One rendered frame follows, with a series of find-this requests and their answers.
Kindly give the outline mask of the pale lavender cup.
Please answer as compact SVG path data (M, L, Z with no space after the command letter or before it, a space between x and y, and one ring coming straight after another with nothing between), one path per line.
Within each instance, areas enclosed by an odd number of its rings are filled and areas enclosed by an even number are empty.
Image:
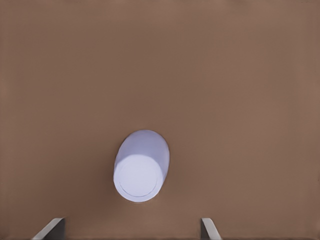
M153 130L137 130L122 142L114 163L113 182L125 199L142 203L161 190L170 165L166 140Z

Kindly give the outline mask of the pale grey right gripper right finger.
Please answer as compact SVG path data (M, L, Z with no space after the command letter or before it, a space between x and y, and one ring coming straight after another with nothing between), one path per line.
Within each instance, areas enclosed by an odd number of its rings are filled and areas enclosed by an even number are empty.
M222 240L213 220L211 218L200 219L201 240Z

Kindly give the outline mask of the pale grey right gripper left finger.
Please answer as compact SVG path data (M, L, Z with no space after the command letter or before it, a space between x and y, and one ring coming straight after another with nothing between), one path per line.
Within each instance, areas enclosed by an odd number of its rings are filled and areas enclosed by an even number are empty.
M52 219L31 240L66 240L65 218Z

